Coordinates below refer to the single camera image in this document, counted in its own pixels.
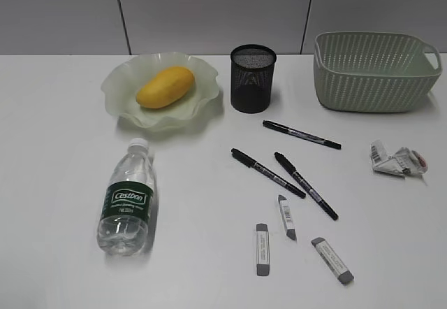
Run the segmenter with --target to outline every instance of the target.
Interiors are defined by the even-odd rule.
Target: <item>wavy glass plate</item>
[[[195,77],[193,87],[165,108],[142,108],[135,99],[137,92],[159,71],[170,66],[188,68]],[[217,74],[207,62],[181,52],[140,55],[119,65],[104,80],[101,90],[105,94],[105,110],[150,131],[183,127],[219,95]]]

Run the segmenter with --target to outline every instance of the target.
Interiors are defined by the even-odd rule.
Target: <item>water bottle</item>
[[[132,255],[147,240],[154,174],[145,139],[131,140],[105,194],[98,225],[99,247],[108,254]]]

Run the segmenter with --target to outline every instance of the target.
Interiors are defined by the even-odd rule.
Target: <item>white bottle cap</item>
[[[141,146],[143,148],[145,148],[146,150],[149,149],[149,142],[147,142],[146,139],[143,138],[135,138],[132,139],[131,142],[129,143],[129,147],[132,146]]]

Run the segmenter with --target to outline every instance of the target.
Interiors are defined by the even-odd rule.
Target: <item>crumpled paper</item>
[[[371,144],[372,170],[400,177],[422,175],[428,166],[424,158],[415,150],[400,148],[394,155],[388,156],[380,140]]]

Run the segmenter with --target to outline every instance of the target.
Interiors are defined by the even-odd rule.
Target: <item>basket handle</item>
[[[441,56],[439,56],[438,50],[434,46],[429,45],[428,43],[424,43],[422,51],[423,52],[428,52],[428,53],[433,53],[434,56],[436,56],[436,60],[437,60],[437,63],[438,63],[438,67],[436,67],[435,71],[442,71]]]

